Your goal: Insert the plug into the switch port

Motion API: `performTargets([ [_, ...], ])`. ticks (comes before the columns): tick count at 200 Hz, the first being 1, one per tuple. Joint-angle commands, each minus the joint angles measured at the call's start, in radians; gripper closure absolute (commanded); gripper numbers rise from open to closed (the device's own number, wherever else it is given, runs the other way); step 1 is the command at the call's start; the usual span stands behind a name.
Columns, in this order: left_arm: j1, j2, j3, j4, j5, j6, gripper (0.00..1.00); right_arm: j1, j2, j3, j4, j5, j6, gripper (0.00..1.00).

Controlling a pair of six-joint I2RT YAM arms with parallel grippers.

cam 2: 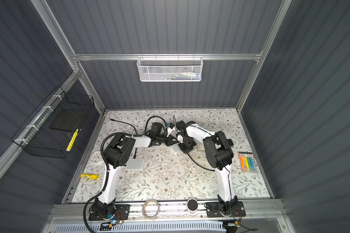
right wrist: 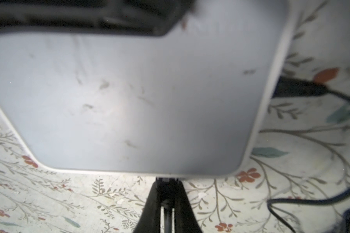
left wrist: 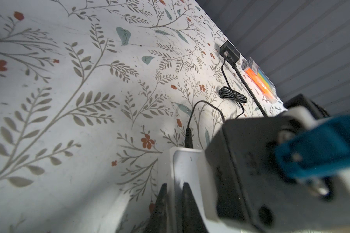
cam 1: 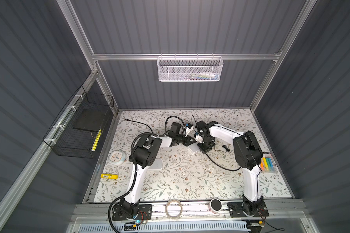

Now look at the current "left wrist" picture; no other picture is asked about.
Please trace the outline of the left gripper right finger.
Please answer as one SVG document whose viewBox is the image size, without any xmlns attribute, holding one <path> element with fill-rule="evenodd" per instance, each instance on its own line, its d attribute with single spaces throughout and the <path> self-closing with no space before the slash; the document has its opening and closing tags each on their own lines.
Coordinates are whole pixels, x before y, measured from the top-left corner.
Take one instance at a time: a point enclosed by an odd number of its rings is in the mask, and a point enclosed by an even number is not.
<svg viewBox="0 0 350 233">
<path fill-rule="evenodd" d="M 192 190 L 188 183 L 183 184 L 181 198 L 181 220 L 183 233 L 208 233 Z"/>
</svg>

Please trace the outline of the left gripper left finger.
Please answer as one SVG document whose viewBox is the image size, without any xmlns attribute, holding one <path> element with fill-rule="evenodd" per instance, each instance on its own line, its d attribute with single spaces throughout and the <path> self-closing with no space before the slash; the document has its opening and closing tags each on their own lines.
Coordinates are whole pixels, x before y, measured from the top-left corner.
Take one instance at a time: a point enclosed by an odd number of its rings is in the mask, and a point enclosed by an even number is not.
<svg viewBox="0 0 350 233">
<path fill-rule="evenodd" d="M 163 183 L 144 233 L 167 232 L 167 184 Z"/>
</svg>

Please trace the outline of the white network switch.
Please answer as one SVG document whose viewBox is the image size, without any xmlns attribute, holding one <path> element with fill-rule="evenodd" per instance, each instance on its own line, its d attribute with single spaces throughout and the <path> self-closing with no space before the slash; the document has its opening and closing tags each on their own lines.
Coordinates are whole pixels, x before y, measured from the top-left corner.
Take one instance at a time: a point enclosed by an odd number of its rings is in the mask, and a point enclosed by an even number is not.
<svg viewBox="0 0 350 233">
<path fill-rule="evenodd" d="M 127 170 L 133 179 L 139 179 L 132 185 L 138 190 L 128 192 L 130 199 L 143 194 L 147 184 L 151 187 L 158 186 L 161 189 L 163 183 L 167 184 L 167 233 L 182 233 L 181 198 L 184 183 L 188 183 L 192 190 L 197 207 L 201 213 L 204 224 L 209 233 L 239 233 L 241 229 L 236 226 L 228 226 L 216 215 L 212 209 L 216 201 L 216 189 L 213 184 L 211 168 L 207 164 L 205 153 L 198 149 L 172 147 L 168 150 L 139 149 L 141 156 L 151 153 L 157 155 L 151 164 L 134 170 Z M 142 174 L 147 173 L 146 180 L 141 180 Z M 132 231 L 142 232 L 148 224 L 149 218 L 134 226 Z"/>
</svg>

